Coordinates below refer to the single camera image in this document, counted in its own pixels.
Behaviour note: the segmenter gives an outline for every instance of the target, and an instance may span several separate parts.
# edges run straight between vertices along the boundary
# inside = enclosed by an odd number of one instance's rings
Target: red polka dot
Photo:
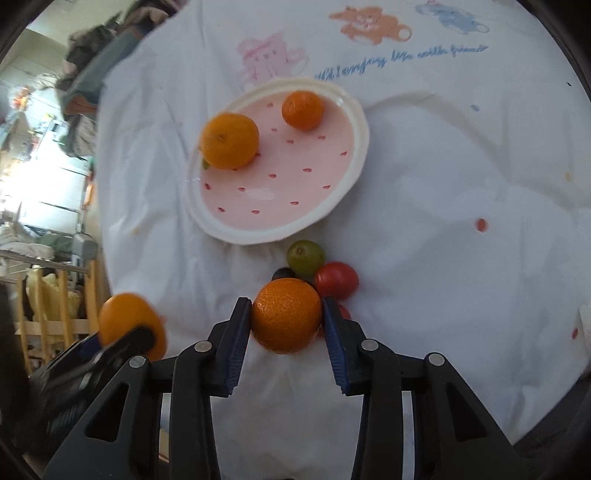
[[[481,233],[486,232],[488,230],[488,222],[484,220],[484,218],[479,218],[476,221],[476,230],[478,230]]]

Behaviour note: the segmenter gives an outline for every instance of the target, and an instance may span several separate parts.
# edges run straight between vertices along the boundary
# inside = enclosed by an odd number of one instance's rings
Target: white plate rim
[[[347,115],[353,128],[353,152],[349,168],[334,191],[305,215],[278,227],[243,230],[226,225],[214,217],[203,201],[202,189],[195,188],[195,180],[200,180],[200,176],[195,176],[193,172],[195,168],[201,171],[202,163],[202,157],[195,146],[187,162],[183,199],[189,215],[206,234],[235,245],[256,245],[283,240],[326,217],[359,179],[369,148],[369,125],[359,101],[335,83],[308,77],[270,80],[243,93],[229,103],[222,112],[238,112],[266,96],[293,90],[309,90],[327,97]]]

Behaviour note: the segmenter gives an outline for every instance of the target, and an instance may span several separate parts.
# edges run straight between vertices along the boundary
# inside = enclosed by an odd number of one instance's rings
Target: teddy bear print
[[[471,13],[456,7],[447,7],[437,1],[429,1],[425,5],[417,5],[415,10],[421,15],[433,15],[439,17],[439,22],[446,28],[455,30],[462,35],[470,32],[488,33],[490,29],[476,21]]]
[[[329,18],[346,21],[340,32],[351,40],[367,38],[373,45],[380,45],[385,38],[407,41],[413,34],[408,25],[398,22],[397,17],[384,15],[381,7],[346,7],[342,12],[331,14]]]
[[[263,40],[249,38],[240,42],[238,53],[242,56],[244,69],[236,74],[241,88],[248,84],[271,80],[274,77],[289,77],[296,65],[305,66],[308,55],[303,47],[287,48],[283,32],[273,33]]]

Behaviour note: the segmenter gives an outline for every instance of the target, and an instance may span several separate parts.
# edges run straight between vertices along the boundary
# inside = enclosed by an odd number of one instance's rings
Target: orange
[[[154,334],[155,343],[145,353],[151,360],[161,360],[166,353],[166,333],[162,320],[150,304],[135,293],[120,293],[105,302],[99,314],[99,341],[105,347],[137,326],[145,326]]]
[[[281,114],[285,123],[298,130],[314,130],[322,121],[324,103],[313,92],[298,90],[283,101]]]
[[[320,297],[313,287],[297,278],[279,278],[256,296],[251,328],[265,348],[295,353],[314,339],[321,318]]]
[[[247,165],[255,158],[258,147],[256,123],[239,113],[222,113],[212,118],[199,139],[204,160],[222,170]]]

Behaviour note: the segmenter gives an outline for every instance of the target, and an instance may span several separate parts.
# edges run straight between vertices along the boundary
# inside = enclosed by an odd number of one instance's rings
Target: red tomato
[[[342,306],[339,303],[339,311],[340,311],[340,315],[347,320],[351,320],[351,314],[349,313],[349,311],[347,310],[346,307]]]
[[[314,280],[316,291],[321,297],[333,296],[337,300],[350,297],[359,287],[357,272],[343,262],[328,262],[322,265]]]

